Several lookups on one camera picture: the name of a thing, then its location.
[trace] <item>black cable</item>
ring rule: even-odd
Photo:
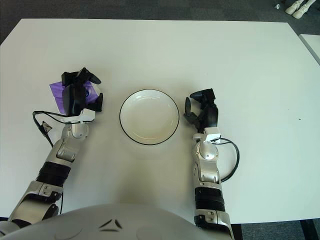
[[[223,143],[215,142],[215,141],[217,141],[219,139],[227,141],[227,142],[223,142]],[[227,176],[225,176],[224,178],[221,179],[221,182],[223,183],[223,182],[227,181],[228,179],[230,179],[233,176],[233,174],[236,172],[236,170],[238,168],[238,165],[239,165],[239,161],[240,161],[240,151],[239,151],[239,148],[237,147],[237,145],[233,141],[231,141],[231,140],[229,140],[227,138],[220,137],[220,138],[212,140],[211,142],[214,145],[232,144],[234,146],[234,148],[235,148],[235,151],[236,151],[236,162],[235,162],[235,165],[234,165],[232,171]]]
[[[62,213],[62,206],[64,204],[64,192],[62,192],[62,196],[61,196],[61,206],[60,206],[60,214]]]
[[[55,113],[55,112],[50,112],[50,111],[34,111],[33,113],[32,113],[34,116],[35,115],[38,115],[38,114],[45,114],[45,115],[47,115],[47,116],[49,116],[50,118],[52,118],[53,120],[55,120],[55,121],[57,121],[58,123],[61,123],[61,124],[78,124],[78,123],[80,123],[80,121],[77,121],[77,122],[63,122],[63,121],[60,121],[60,120],[58,120],[58,119],[56,119],[55,117],[53,117],[53,116],[51,116],[51,115],[55,115],[55,116],[59,116],[59,117],[68,117],[68,116],[66,116],[66,115],[62,115],[62,114],[58,114],[58,113]],[[92,121],[83,121],[84,123],[91,123],[91,122],[93,122],[93,120]]]
[[[39,115],[39,114],[45,114],[47,116],[49,116],[50,118],[52,118],[53,120],[61,123],[61,124],[78,124],[80,123],[80,121],[77,121],[77,122],[63,122],[63,121],[60,121],[58,119],[56,119],[55,117],[51,116],[51,115],[55,115],[55,116],[59,116],[59,117],[67,117],[66,115],[62,115],[62,114],[59,114],[59,113],[55,113],[55,112],[50,112],[50,111],[34,111],[32,113],[32,117],[33,117],[33,121],[35,123],[35,125],[38,127],[38,129],[40,130],[40,132],[42,133],[42,135],[48,140],[49,144],[51,145],[51,147],[54,146],[54,144],[52,143],[47,131],[45,130],[44,126],[40,125],[40,123],[37,121],[36,119],[36,115]]]

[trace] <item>white plate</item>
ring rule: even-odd
[[[130,95],[122,104],[120,124],[132,140],[155,145],[169,139],[179,123],[176,103],[162,91],[145,89]]]

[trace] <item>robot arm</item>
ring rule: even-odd
[[[226,232],[234,239],[229,215],[225,211],[225,201],[217,168],[218,149],[213,143],[220,142],[221,133],[217,128],[218,108],[214,103],[212,89],[195,92],[191,98],[201,103],[203,110],[199,116],[191,112],[189,98],[185,100],[185,118],[198,130],[193,136],[196,144],[192,154],[193,184],[195,192],[195,224],[203,229]]]
[[[79,72],[62,75],[63,107],[66,112],[61,122],[65,123],[61,138],[52,146],[43,167],[35,181],[32,181],[22,198],[14,208],[8,221],[0,222],[0,237],[10,232],[54,217],[59,208],[55,204],[63,194],[63,185],[69,175],[72,163],[89,134],[89,122],[95,114],[101,112],[103,95],[99,95],[94,103],[86,105],[86,89],[84,83],[96,84],[101,81],[86,68]],[[42,134],[48,139],[43,126],[37,124]]]
[[[62,196],[72,163],[88,134],[86,123],[65,125],[61,139],[54,144],[38,177],[30,183],[8,221],[22,228],[58,214],[55,202]]]

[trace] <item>floor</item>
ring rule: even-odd
[[[0,0],[0,43],[23,18],[287,22],[297,35],[320,35],[320,0],[301,19],[284,13],[293,2],[294,0]],[[279,10],[274,8],[276,4],[280,4]],[[313,222],[320,237],[320,218]],[[244,240],[318,239],[316,234],[310,236],[304,233],[300,221],[242,224],[241,228]]]

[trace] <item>purple cloth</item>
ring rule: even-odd
[[[56,105],[58,106],[59,112],[62,114],[66,114],[64,110],[64,103],[62,100],[62,92],[65,89],[65,87],[62,85],[62,82],[55,82],[49,85],[52,91],[52,94],[54,96]],[[86,81],[84,83],[84,88],[86,90],[86,95],[85,95],[85,103],[90,104],[94,103],[96,99],[98,98],[98,94],[96,93],[94,87],[92,86],[90,81]]]

